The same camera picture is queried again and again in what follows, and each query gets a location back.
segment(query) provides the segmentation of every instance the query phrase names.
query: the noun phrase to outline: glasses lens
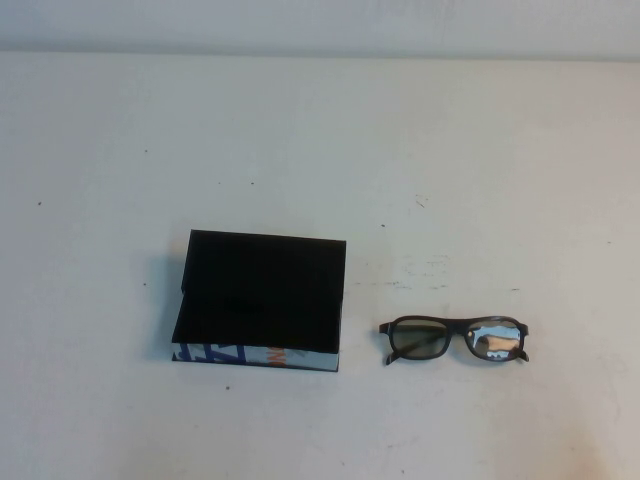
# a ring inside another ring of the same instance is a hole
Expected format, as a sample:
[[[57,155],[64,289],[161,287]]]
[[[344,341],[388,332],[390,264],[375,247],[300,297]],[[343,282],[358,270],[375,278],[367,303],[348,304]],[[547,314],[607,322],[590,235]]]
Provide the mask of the glasses lens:
[[[508,320],[486,320],[474,323],[467,332],[469,347],[481,357],[506,361],[518,356],[520,330]]]
[[[442,352],[447,327],[431,320],[403,320],[393,329],[391,340],[401,357],[423,360]]]

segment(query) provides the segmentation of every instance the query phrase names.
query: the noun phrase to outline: white table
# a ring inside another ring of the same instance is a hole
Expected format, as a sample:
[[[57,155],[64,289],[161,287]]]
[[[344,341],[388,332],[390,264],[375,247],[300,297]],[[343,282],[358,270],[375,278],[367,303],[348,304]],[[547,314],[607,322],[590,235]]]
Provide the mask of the white table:
[[[1,54],[0,477],[639,478],[639,87]],[[191,228],[347,240],[340,372],[171,362]],[[514,316],[531,362],[384,367],[403,314]]]

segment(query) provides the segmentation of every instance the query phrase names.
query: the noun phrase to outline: black frame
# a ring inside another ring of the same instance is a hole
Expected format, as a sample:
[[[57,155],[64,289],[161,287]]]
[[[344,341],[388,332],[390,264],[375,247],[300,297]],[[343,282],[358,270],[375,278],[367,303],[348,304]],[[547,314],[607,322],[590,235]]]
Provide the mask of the black frame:
[[[416,360],[415,358],[407,357],[403,354],[401,349],[398,349],[393,343],[393,330],[396,328],[398,323],[404,320],[429,320],[432,322],[437,322],[444,325],[447,329],[447,337],[445,339],[444,347],[442,351],[436,353],[435,355],[430,355],[427,357],[423,357],[420,360],[431,360],[433,358],[441,357],[445,354],[447,349],[449,348],[449,344],[451,343],[451,338],[454,335],[462,335],[464,337],[464,341],[469,347],[471,353],[487,362],[510,362],[512,360],[516,360],[518,358],[524,360],[525,362],[529,361],[529,355],[524,351],[524,337],[529,335],[529,327],[527,327],[524,323],[520,323],[515,318],[511,317],[503,317],[503,316],[492,316],[492,317],[478,317],[478,318],[467,318],[467,319],[449,319],[449,318],[438,318],[438,317],[426,317],[423,315],[406,315],[404,317],[400,317],[395,319],[393,322],[383,323],[379,327],[380,333],[385,333],[389,336],[389,343],[391,344],[391,348],[393,352],[389,354],[386,359],[385,365],[389,365],[390,363],[396,361],[398,358],[406,358],[408,360]],[[467,335],[469,331],[469,327],[478,322],[486,322],[486,321],[509,321],[512,322],[518,330],[520,331],[520,345],[518,346],[517,354],[512,358],[501,359],[501,358],[488,358],[483,357],[482,355],[478,355],[470,344],[469,336]]]

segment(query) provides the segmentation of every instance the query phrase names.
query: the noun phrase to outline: white backdrop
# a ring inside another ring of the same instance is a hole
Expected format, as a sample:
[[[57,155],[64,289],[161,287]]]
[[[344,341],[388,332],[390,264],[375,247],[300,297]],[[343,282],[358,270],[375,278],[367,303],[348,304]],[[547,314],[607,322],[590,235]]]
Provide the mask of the white backdrop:
[[[638,85],[0,54],[0,477],[637,480]],[[171,362],[190,228],[347,240],[340,372]],[[384,367],[415,313],[511,315],[531,362]]]
[[[635,0],[2,0],[0,48],[640,58]]]

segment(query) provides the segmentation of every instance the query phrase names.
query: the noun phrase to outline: eyeglasses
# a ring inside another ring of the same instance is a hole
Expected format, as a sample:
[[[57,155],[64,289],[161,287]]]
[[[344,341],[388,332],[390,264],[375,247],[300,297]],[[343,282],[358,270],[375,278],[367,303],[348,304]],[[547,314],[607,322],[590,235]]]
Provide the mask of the eyeglasses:
[[[524,337],[529,327],[510,317],[482,317],[468,320],[449,320],[436,317],[400,317],[380,325],[380,333],[389,335],[393,353],[386,365],[398,358],[429,360],[444,354],[454,334],[464,336],[471,353],[490,362],[508,362],[521,358],[529,361],[524,352]]]

